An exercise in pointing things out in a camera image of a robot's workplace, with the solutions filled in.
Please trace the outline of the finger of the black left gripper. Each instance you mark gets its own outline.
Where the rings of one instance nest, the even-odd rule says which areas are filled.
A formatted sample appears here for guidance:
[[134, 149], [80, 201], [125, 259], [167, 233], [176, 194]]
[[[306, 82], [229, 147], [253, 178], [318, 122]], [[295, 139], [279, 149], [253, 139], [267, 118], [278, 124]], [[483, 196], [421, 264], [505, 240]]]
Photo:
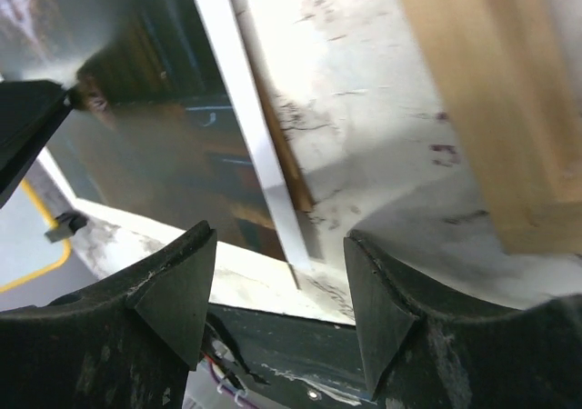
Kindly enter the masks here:
[[47, 81], [1, 84], [1, 204], [72, 111], [67, 91]]

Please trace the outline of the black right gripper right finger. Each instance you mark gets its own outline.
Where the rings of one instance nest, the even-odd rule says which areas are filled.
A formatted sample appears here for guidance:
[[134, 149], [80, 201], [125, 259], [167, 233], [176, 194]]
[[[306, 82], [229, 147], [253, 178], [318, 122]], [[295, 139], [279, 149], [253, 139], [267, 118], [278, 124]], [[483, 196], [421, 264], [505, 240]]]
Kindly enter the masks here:
[[462, 294], [353, 231], [344, 240], [366, 387], [385, 408], [578, 408], [581, 298], [526, 310]]

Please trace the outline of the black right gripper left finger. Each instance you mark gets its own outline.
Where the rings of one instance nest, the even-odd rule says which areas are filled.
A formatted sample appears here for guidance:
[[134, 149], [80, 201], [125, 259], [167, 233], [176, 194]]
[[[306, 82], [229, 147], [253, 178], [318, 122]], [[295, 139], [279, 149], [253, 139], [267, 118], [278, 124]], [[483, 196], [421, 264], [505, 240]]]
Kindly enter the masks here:
[[4, 408], [179, 408], [199, 363], [217, 234], [200, 222], [50, 304], [1, 314]]

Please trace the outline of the cat and books photo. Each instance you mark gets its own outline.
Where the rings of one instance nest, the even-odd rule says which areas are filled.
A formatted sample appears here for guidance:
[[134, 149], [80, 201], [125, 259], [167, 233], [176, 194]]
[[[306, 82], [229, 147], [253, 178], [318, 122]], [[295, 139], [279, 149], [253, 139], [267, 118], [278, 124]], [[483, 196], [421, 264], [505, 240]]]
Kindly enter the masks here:
[[1, 75], [70, 92], [76, 198], [311, 265], [229, 0], [1, 0]]

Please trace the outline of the light wooden picture frame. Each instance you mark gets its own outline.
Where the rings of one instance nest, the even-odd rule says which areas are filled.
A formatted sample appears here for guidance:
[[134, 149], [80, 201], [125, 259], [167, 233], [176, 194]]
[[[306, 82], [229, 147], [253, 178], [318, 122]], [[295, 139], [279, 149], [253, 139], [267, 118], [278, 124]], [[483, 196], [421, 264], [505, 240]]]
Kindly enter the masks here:
[[581, 120], [547, 0], [400, 0], [512, 254], [581, 250]]

